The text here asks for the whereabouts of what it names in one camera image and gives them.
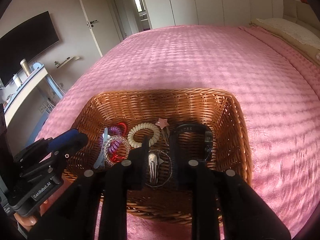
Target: tv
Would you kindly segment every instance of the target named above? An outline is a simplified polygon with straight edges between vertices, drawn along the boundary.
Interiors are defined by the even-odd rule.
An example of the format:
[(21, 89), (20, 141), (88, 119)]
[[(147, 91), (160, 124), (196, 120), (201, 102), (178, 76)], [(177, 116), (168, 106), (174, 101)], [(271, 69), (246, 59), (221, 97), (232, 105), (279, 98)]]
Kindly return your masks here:
[(4, 86), (20, 71), (24, 58), (32, 61), (59, 38), (46, 11), (13, 28), (0, 38), (0, 79)]

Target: star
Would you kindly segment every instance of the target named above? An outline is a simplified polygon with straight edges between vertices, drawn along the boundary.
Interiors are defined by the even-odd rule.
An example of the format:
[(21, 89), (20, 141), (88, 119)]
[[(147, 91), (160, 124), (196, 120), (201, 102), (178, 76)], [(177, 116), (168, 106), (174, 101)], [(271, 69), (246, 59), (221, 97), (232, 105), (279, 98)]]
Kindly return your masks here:
[(156, 122), (157, 126), (160, 126), (161, 129), (163, 129), (166, 126), (169, 126), (168, 119), (161, 119), (159, 118), (158, 122)]

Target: wall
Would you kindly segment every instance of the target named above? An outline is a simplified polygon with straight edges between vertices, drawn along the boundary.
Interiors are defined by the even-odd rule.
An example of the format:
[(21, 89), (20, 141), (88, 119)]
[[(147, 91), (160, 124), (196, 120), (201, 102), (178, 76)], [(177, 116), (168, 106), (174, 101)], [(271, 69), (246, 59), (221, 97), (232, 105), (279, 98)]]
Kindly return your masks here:
[[(0, 37), (44, 11), (49, 11), (60, 42), (36, 60), (45, 64), (55, 81), (58, 84), (62, 83), (63, 89), (68, 90), (100, 58), (79, 0), (13, 0), (0, 19)], [(74, 55), (81, 59), (72, 61), (61, 69), (55, 68), (55, 61), (63, 62), (67, 57)], [(16, 87), (8, 86), (0, 92), (1, 98), (4, 99), (15, 91)], [(8, 137), (12, 140), (9, 144), (12, 145), (14, 140), (19, 141), (18, 147), (13, 145), (15, 151), (24, 146), (39, 120), (41, 113), (38, 109), (43, 100), (37, 90), (33, 91), (10, 123)]]

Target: wicker basket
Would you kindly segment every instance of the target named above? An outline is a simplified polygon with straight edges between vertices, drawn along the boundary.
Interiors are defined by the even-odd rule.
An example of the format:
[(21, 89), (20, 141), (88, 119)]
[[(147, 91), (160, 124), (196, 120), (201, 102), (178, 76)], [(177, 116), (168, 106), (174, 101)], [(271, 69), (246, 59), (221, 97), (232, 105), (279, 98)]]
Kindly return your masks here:
[[(223, 90), (131, 90), (104, 92), (92, 97), (75, 120), (73, 128), (88, 135), (89, 143), (69, 159), (65, 176), (71, 180), (92, 169), (101, 149), (104, 127), (124, 122), (128, 129), (142, 122), (156, 123), (167, 118), (170, 130), (186, 122), (208, 125), (216, 135), (216, 154), (208, 167), (218, 171), (235, 170), (248, 184), (251, 182), (251, 153), (247, 130), (240, 105), (236, 98)], [(135, 134), (142, 141), (149, 130)], [(180, 147), (186, 155), (197, 156), (204, 142), (201, 135), (184, 133), (179, 137)], [(162, 137), (151, 149), (168, 150)], [(120, 146), (118, 154), (124, 154)], [(171, 172), (170, 159), (162, 156), (159, 180), (165, 180)], [(191, 192), (174, 190), (169, 181), (159, 188), (144, 187), (142, 191), (128, 192), (128, 212), (143, 218), (191, 223)]]

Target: screw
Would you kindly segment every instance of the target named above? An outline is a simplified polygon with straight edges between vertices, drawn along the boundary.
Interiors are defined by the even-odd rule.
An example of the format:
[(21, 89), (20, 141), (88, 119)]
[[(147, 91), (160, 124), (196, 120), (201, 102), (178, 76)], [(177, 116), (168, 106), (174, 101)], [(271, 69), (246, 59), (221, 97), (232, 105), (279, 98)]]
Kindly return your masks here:
[(227, 170), (227, 171), (226, 171), (226, 174), (227, 174), (228, 176), (230, 176), (230, 177), (233, 177), (236, 173), (235, 173), (234, 170)]
[(188, 164), (192, 167), (198, 166), (199, 162), (197, 160), (190, 160), (188, 161)]
[(91, 177), (94, 174), (94, 172), (93, 170), (86, 170), (83, 174), (88, 178)]
[(130, 160), (123, 160), (123, 161), (121, 162), (121, 165), (122, 165), (122, 166), (130, 166), (130, 165), (131, 165), (131, 161), (130, 161)]

